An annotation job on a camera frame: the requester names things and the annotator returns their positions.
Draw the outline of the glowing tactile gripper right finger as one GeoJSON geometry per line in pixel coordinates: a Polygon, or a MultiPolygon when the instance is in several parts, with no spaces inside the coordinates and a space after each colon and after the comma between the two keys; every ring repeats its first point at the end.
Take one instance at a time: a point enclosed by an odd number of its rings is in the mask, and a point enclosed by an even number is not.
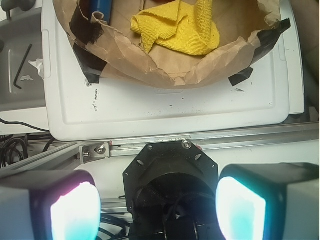
{"type": "Polygon", "coordinates": [[[317,164],[230,164],[220,173],[216,213],[226,240],[318,240],[317,164]]]}

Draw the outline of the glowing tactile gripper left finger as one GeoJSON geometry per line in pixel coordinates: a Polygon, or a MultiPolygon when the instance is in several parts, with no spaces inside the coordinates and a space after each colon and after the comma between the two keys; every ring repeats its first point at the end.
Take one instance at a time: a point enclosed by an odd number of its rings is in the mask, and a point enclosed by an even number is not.
{"type": "Polygon", "coordinates": [[[85,170],[0,171],[2,240],[94,240],[101,209],[85,170]]]}

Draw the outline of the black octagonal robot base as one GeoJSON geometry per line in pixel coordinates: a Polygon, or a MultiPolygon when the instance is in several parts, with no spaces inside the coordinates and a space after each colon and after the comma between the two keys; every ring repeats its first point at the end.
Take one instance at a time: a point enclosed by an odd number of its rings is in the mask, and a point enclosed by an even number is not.
{"type": "Polygon", "coordinates": [[[123,172],[131,240],[221,240],[218,165],[190,140],[149,143],[123,172]]]}

